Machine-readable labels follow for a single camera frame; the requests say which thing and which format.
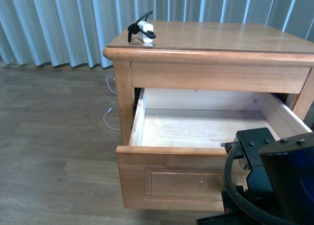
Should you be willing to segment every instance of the floorboard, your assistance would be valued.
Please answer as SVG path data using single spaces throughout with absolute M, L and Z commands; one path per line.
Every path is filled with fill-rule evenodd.
M 0 225 L 193 225 L 209 215 L 123 208 L 122 140 L 103 122 L 112 107 L 107 122 L 119 128 L 108 75 L 0 64 Z

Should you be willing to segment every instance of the white charger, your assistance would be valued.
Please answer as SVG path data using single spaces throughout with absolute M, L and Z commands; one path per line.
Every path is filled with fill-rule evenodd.
M 146 21 L 140 21 L 138 23 L 138 26 L 144 31 L 147 32 L 148 30 L 150 31 L 154 31 L 154 26 Z M 136 34 L 136 36 L 138 37 L 138 39 L 140 39 L 141 41 L 143 41 L 144 43 L 150 43 L 153 41 L 153 39 L 150 39 L 147 37 L 147 35 L 144 35 L 142 32 L 138 32 Z

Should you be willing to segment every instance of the table leg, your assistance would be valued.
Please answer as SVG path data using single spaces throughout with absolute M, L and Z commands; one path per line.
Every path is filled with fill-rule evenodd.
M 134 111 L 134 88 L 132 87 L 129 61 L 114 61 L 115 83 L 119 105 L 120 127 L 123 145 L 129 145 Z
M 301 120 L 304 120 L 313 100 L 314 100 L 314 69 L 311 68 L 301 92 L 298 95 L 289 94 L 286 105 Z

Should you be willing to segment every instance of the light blue curtain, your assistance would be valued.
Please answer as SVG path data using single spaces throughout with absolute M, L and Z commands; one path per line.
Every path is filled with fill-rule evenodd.
M 259 23 L 314 41 L 314 0 L 0 0 L 0 61 L 111 62 L 103 48 L 133 20 Z

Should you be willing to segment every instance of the wooden nightstand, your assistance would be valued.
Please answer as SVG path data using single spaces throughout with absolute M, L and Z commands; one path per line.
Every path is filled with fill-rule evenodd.
M 265 25 L 150 23 L 152 44 L 127 43 L 125 30 L 104 49 L 125 207 L 221 211 L 220 142 L 264 126 L 275 139 L 311 131 L 301 120 L 314 99 L 314 43 Z M 134 88 L 145 88 L 135 116 Z M 286 105 L 270 93 L 289 93 Z M 235 164 L 235 181 L 245 177 Z

